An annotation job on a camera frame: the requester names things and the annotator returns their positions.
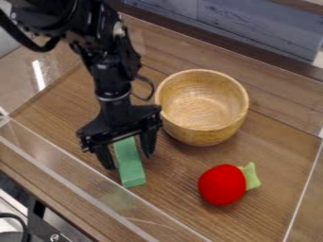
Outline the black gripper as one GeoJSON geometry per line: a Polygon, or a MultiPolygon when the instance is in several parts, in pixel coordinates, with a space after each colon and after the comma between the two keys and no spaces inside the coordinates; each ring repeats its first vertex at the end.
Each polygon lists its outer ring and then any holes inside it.
{"type": "Polygon", "coordinates": [[[130,136],[141,136],[141,146],[150,158],[157,146],[158,131],[163,125],[159,105],[134,105],[130,98],[99,99],[101,112],[97,118],[78,131],[81,148],[95,152],[106,169],[115,168],[106,145],[130,136]]]}

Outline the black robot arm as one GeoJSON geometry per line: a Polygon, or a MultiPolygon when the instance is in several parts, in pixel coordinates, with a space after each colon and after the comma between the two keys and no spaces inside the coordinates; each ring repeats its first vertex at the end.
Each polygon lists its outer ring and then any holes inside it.
{"type": "Polygon", "coordinates": [[[139,74],[142,55],[131,43],[127,26],[109,0],[6,0],[0,27],[28,49],[44,53],[67,42],[94,78],[101,103],[97,118],[79,129],[81,148],[115,167],[109,145],[138,135],[147,156],[155,151],[163,125],[158,105],[134,105],[131,82],[151,83],[139,74]]]}

